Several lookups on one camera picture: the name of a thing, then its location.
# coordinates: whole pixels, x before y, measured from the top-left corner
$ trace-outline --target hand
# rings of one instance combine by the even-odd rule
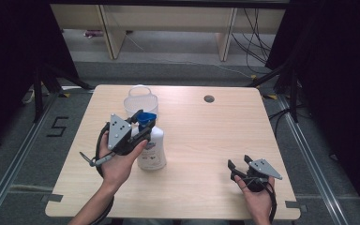
[[[252,192],[241,177],[236,175],[234,179],[244,194],[247,210],[255,223],[258,225],[270,224],[271,199],[269,193],[266,190]],[[274,188],[274,177],[268,177],[268,183]]]
[[[121,187],[130,176],[131,167],[134,160],[143,151],[148,141],[140,142],[132,152],[126,156],[115,155],[107,162],[101,165],[103,171],[104,181],[103,185],[108,185],[115,188],[115,191]],[[102,158],[109,154],[111,151],[108,149],[108,131],[101,137],[99,156]]]

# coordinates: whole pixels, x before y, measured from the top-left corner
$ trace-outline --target wooden table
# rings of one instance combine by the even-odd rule
[[[110,114],[127,118],[123,101],[131,86],[100,85],[87,107],[46,214],[73,217],[98,190],[102,178],[79,152],[92,157],[98,134]],[[283,176],[276,180],[276,219],[297,219],[299,209],[259,91],[243,87],[149,86],[157,95],[157,127],[165,132],[167,165],[144,171],[133,164],[126,183],[115,194],[113,218],[248,219],[239,187],[230,179],[227,160],[248,168],[244,155],[265,158]],[[215,98],[208,103],[205,96]]]

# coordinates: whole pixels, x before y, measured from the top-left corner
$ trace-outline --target gray floor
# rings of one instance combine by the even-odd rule
[[[261,62],[247,58],[245,52],[234,42],[230,47],[228,60],[220,62],[214,34],[136,31],[128,34],[118,59],[113,61],[109,58],[103,37],[87,38],[83,36],[83,32],[65,30],[63,35],[81,79],[94,85],[144,83],[243,86],[251,81],[250,75],[261,76],[260,73],[268,71],[262,67]],[[271,45],[274,36],[262,38]],[[263,57],[259,48],[252,49]],[[250,70],[246,65],[260,73]],[[199,77],[200,74],[209,74],[209,79]],[[64,86],[73,85],[61,82]],[[273,94],[273,83],[274,81],[264,83],[260,87],[261,93]],[[70,97],[55,100],[0,206],[0,224],[66,224],[69,221],[66,217],[47,217],[44,213],[44,197],[53,189],[90,97],[90,93],[75,92]],[[281,110],[278,100],[264,99],[263,103],[268,115]],[[345,218],[349,224],[360,224],[360,199],[357,193],[339,164],[329,157],[330,148],[308,110],[298,112],[300,128],[329,187],[335,193]],[[33,126],[33,116],[33,104],[24,105],[12,116],[11,123],[0,135],[0,180]],[[67,127],[66,132],[61,138],[48,137],[59,131],[52,129],[57,116],[67,117],[57,124]],[[273,130],[276,121],[277,119],[272,121]],[[277,125],[277,143],[297,201],[303,209],[302,216],[293,223],[336,224],[285,118]],[[275,224],[292,223],[276,221]]]

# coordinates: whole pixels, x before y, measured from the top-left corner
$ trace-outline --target bottle cap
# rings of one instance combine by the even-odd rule
[[[142,112],[137,116],[137,121],[139,122],[139,131],[142,131],[148,122],[156,120],[157,115],[150,112]]]

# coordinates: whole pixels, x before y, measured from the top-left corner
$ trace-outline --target white lotion bottle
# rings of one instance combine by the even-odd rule
[[[139,127],[132,129],[132,136],[143,130],[151,120],[156,120],[157,116],[153,113],[143,112],[138,117]],[[163,149],[163,130],[153,127],[151,131],[151,141],[144,147],[142,153],[137,157],[137,164],[143,170],[158,170],[166,165],[165,151]]]

